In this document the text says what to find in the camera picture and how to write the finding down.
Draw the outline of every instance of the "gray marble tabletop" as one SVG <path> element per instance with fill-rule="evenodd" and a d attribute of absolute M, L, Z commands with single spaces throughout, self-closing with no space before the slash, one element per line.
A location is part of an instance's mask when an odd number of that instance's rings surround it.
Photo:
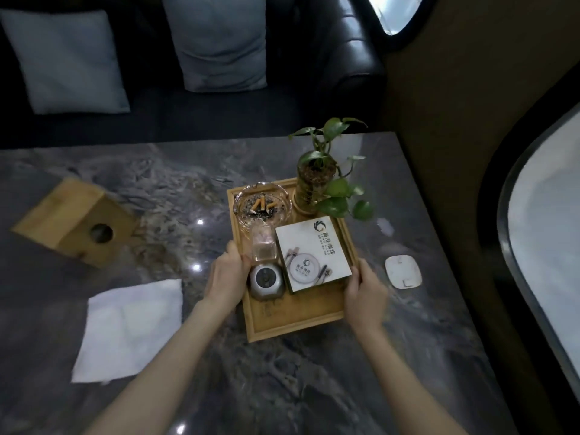
<path fill-rule="evenodd" d="M 72 384 L 91 296 L 182 278 L 184 315 L 231 238 L 226 190 L 295 176 L 307 137 L 0 151 L 0 433 L 79 433 L 131 380 Z M 393 133 L 335 142 L 375 218 L 347 220 L 359 255 L 414 256 L 423 285 L 398 291 L 385 327 L 425 387 L 472 435 L 516 429 Z M 141 216 L 146 245 L 102 270 L 9 231 L 61 177 L 104 187 Z M 343 321 L 248 343 L 232 314 L 214 338 L 169 433 L 395 434 L 388 403 Z"/>

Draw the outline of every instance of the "black leather sofa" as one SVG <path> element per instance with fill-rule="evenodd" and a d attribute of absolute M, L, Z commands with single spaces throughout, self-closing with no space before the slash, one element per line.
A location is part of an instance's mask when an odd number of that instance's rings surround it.
<path fill-rule="evenodd" d="M 351 0 L 267 0 L 267 81 L 243 93 L 187 92 L 161 0 L 0 0 L 52 13 L 104 9 L 130 114 L 34 116 L 0 35 L 3 148 L 282 136 L 331 116 L 373 123 L 385 72 Z"/>

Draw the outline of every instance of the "wooden tray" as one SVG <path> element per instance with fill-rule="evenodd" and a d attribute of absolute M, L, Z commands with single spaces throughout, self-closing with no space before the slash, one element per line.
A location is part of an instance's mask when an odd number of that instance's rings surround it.
<path fill-rule="evenodd" d="M 294 199 L 295 178 L 275 183 L 284 187 L 290 197 Z M 233 213 L 234 198 L 243 188 L 228 189 L 227 200 L 230 205 L 231 230 L 234 234 L 234 241 L 236 241 L 240 252 L 251 256 L 250 238 L 240 229 L 238 220 Z M 317 218 L 317 216 L 302 215 L 293 207 L 287 224 L 312 218 Z M 346 260 L 350 265 L 353 265 L 358 262 L 358 257 L 346 223 L 342 218 L 331 217 L 331 219 L 346 255 Z M 290 294 L 286 288 L 283 298 L 267 301 L 256 300 L 250 296 L 249 291 L 246 291 L 243 294 L 242 302 L 248 341 L 256 342 L 268 337 L 342 319 L 344 317 L 343 290 L 345 283 L 345 279 L 331 281 L 296 294 Z"/>

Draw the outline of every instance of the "printed logo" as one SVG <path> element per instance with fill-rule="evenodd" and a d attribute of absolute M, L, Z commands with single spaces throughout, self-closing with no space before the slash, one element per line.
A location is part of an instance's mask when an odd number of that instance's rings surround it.
<path fill-rule="evenodd" d="M 314 224 L 314 230 L 316 232 L 324 232 L 326 230 L 326 224 L 324 224 L 324 221 L 316 221 Z"/>

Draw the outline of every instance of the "human hand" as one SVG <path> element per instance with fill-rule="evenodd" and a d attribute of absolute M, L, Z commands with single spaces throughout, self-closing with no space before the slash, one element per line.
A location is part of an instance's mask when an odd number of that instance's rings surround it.
<path fill-rule="evenodd" d="M 223 255 L 212 263 L 204 301 L 224 318 L 242 299 L 251 264 L 248 256 L 240 255 L 234 241 L 229 241 Z"/>
<path fill-rule="evenodd" d="M 388 290 L 364 259 L 359 260 L 359 267 L 350 269 L 353 274 L 344 291 L 344 317 L 360 339 L 382 330 Z"/>

